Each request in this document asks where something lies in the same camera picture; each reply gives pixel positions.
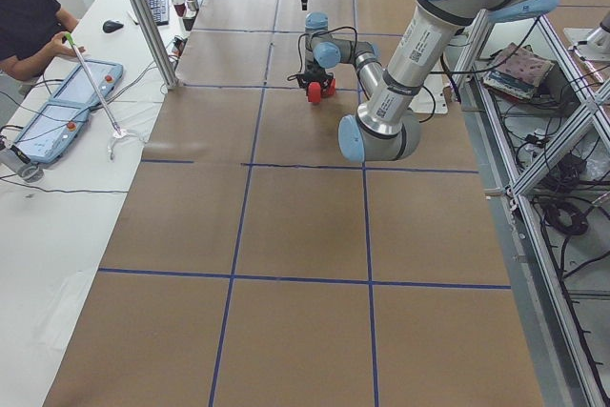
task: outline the white table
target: white table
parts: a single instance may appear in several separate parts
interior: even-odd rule
[[[153,61],[139,26],[127,14],[130,8],[129,0],[95,0],[72,34],[86,47],[86,58],[123,64],[116,92]],[[106,34],[102,24],[107,19],[125,27]],[[166,44],[175,35],[188,34],[173,11],[170,25],[159,31]],[[64,78],[75,65],[75,60],[56,58],[45,77]],[[165,92],[153,69],[111,104],[112,112],[121,127],[148,139]],[[44,86],[36,88],[23,107],[38,110],[48,97]],[[19,109],[10,122],[24,125],[32,117]],[[110,161],[111,136],[108,117],[103,111],[94,113],[66,154],[34,185],[126,192],[143,144],[133,138],[120,141]],[[0,176],[7,174],[0,166]],[[12,180],[23,183],[18,177]],[[124,199],[124,193],[43,193],[0,182],[0,405],[42,405]]]

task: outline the black mouse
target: black mouse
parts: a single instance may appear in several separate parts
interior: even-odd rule
[[[114,21],[112,19],[109,19],[102,26],[102,31],[104,31],[105,33],[111,33],[114,31],[118,31],[122,27],[123,27],[123,23],[121,23],[120,21]]]

